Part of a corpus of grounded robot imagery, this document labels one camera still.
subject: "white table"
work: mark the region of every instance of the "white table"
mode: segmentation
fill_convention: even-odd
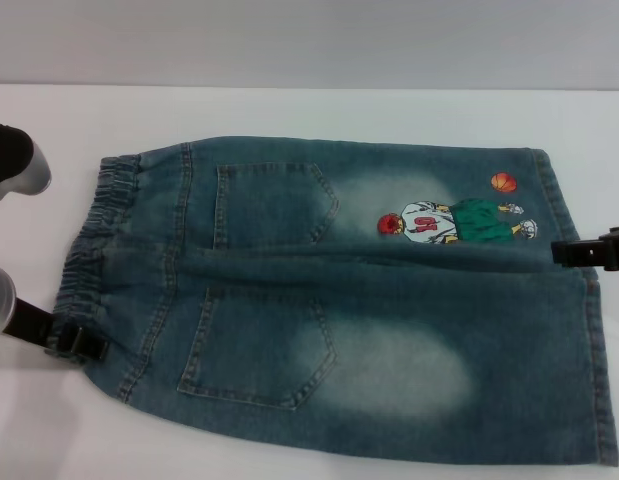
[[[551,156],[583,238],[619,225],[619,92],[1,86],[0,123],[53,172],[0,203],[0,266],[51,310],[101,157],[218,135],[523,147]],[[619,273],[602,273],[619,436]],[[225,438],[137,412],[79,371],[0,337],[2,479],[619,479],[603,467],[455,467],[359,459]]]

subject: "elastic waistband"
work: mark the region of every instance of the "elastic waistband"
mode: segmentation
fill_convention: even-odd
[[[140,155],[105,158],[100,164],[98,186],[80,234],[74,240],[56,297],[54,322],[47,351],[50,355],[83,363],[80,357],[55,351],[58,336],[68,321],[98,332],[94,321],[100,307],[102,249],[115,236],[137,189]]]

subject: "embroidered cartoon boy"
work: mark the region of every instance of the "embroidered cartoon boy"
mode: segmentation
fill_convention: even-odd
[[[453,206],[434,202],[410,203],[401,215],[390,213],[378,222],[387,235],[404,233],[409,240],[423,243],[508,242],[515,237],[534,238],[538,225],[523,220],[513,227],[498,219],[498,213],[522,214],[513,203],[497,205],[481,199],[462,200]]]

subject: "black object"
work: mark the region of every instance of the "black object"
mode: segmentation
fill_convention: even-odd
[[[579,242],[553,242],[554,263],[563,267],[604,267],[614,272],[619,270],[619,227],[609,230],[598,240]]]
[[[16,309],[3,333],[42,347],[54,323],[53,315],[27,302],[16,299]],[[78,355],[90,360],[102,360],[109,343],[74,323],[63,325],[56,350],[62,354]]]
[[[0,125],[0,183],[24,172],[33,151],[33,140],[29,135],[17,128]]]

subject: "hem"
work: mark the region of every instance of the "hem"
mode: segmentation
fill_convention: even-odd
[[[114,238],[137,189],[140,156],[105,158],[87,219],[67,255],[53,310],[55,321],[47,341],[48,354],[83,364],[77,355],[59,353],[58,337],[67,322],[93,329],[107,338],[95,319],[100,308],[102,249]]]
[[[542,184],[547,203],[550,206],[560,232],[561,240],[573,242],[580,240],[576,227],[558,185],[555,172],[551,168],[549,156],[542,150],[532,150],[538,177]],[[617,467],[619,462],[616,428],[611,408],[609,377],[607,373],[607,354],[602,325],[600,304],[600,284],[598,274],[593,268],[579,269],[585,285],[584,312],[589,334],[592,382],[594,389],[594,415],[596,418],[596,442],[598,463]]]

